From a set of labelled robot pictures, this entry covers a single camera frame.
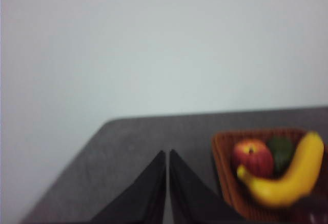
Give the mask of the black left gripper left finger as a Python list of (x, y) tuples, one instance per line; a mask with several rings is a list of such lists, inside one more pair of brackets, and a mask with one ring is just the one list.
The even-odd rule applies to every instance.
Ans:
[(163, 223), (166, 184), (166, 155), (159, 151), (136, 180), (91, 223)]

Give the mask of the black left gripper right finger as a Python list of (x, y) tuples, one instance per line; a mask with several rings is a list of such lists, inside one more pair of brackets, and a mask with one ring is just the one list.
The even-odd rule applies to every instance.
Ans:
[(244, 218), (215, 194), (175, 151), (169, 159), (170, 194), (178, 223), (239, 223)]

